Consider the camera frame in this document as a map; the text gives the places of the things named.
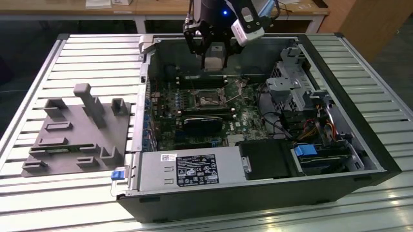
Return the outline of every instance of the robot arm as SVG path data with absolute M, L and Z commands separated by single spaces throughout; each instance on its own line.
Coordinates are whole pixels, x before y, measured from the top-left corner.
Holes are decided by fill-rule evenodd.
M 279 15 L 278 1 L 274 0 L 190 1 L 183 31 L 190 52 L 202 56 L 202 69 L 206 67 L 206 53 L 212 42 L 224 44 L 222 68 L 226 68 L 228 56 L 239 54 L 244 45 L 263 36 L 263 30 L 272 26 L 278 17 L 267 17 L 274 4 Z M 196 31 L 202 35 L 200 43 L 194 39 Z

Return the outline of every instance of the table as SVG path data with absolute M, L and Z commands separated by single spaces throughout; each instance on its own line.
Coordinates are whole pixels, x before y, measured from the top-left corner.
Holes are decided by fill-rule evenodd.
M 111 195 L 111 172 L 20 177 L 22 161 L 41 127 L 47 98 L 81 104 L 72 93 L 88 82 L 100 102 L 132 104 L 141 86 L 140 35 L 71 35 L 57 39 L 0 140 L 0 227 L 2 232 L 89 231 L 393 231 L 413 224 L 413 112 L 346 39 L 308 35 L 325 62 L 402 169 L 378 186 L 357 190 L 337 202 L 236 215 L 140 224 Z M 321 81 L 317 71 L 314 78 Z M 131 150 L 132 125 L 127 152 Z
M 136 28 L 139 33 L 147 33 L 145 20 L 184 20 L 187 15 L 188 0 L 137 0 L 136 3 Z M 319 8 L 313 0 L 300 0 L 298 3 L 287 4 L 282 8 L 278 20 L 310 21 L 306 33 L 317 33 L 329 8 Z
M 139 33 L 147 33 L 145 20 L 184 20 L 188 0 L 133 0 L 129 6 L 85 10 L 85 0 L 1 0 L 0 20 L 133 20 Z M 287 4 L 278 20 L 308 21 L 306 32 L 315 33 L 327 8 L 311 0 Z
M 85 0 L 1 0 L 0 20 L 135 20 L 136 2 L 85 10 Z

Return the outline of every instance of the white slatted platform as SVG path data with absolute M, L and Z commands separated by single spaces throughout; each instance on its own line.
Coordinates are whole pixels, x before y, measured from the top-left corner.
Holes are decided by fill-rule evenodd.
M 139 91 L 139 35 L 73 35 L 57 41 L 37 77 L 39 90 L 14 119 L 0 158 L 0 231 L 373 231 L 407 230 L 413 224 L 411 112 L 361 64 L 361 58 L 334 35 L 310 36 L 317 50 L 357 104 L 403 173 L 378 186 L 359 189 L 334 203 L 238 215 L 141 225 L 111 196 L 111 172 L 20 177 L 45 118 L 48 98 L 80 104 L 71 87 L 88 82 L 101 102 L 135 101 Z M 318 73 L 313 76 L 322 87 Z M 127 150 L 131 147 L 129 128 Z

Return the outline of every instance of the desk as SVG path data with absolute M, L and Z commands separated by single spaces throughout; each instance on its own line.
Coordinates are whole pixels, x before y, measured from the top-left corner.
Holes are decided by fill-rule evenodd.
M 0 20 L 135 20 L 136 2 L 87 10 L 85 0 L 1 0 Z
M 184 20 L 187 6 L 188 0 L 133 0 L 129 6 L 85 10 L 85 0 L 0 0 L 0 20 L 133 20 L 137 32 L 147 33 L 145 20 Z M 291 12 L 282 11 L 278 20 L 310 21 L 306 32 L 315 33 L 329 9 L 313 0 L 286 8 Z
M 188 0 L 137 0 L 136 3 L 136 28 L 139 33 L 147 33 L 145 20 L 184 20 L 187 15 Z M 323 17 L 329 14 L 327 8 L 319 8 L 313 0 L 300 0 L 287 4 L 291 12 L 282 10 L 278 20 L 310 21 L 306 33 L 317 33 Z

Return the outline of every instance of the power supply label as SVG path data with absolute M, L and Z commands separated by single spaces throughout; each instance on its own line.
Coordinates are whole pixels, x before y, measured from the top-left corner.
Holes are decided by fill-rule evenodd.
M 215 155 L 176 157 L 176 184 L 179 187 L 218 184 Z

